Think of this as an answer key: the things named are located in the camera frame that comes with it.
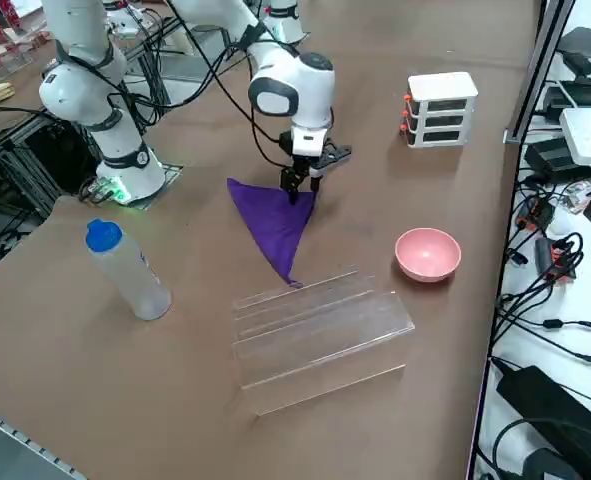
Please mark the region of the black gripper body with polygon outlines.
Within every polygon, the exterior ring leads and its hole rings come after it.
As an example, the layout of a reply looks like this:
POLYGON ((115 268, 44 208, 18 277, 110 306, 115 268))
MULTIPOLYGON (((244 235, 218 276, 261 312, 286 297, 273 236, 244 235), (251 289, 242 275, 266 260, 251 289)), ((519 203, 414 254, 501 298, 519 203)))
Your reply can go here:
POLYGON ((279 137, 279 146, 302 168, 326 168, 335 162, 335 143, 327 129, 291 128, 279 137))

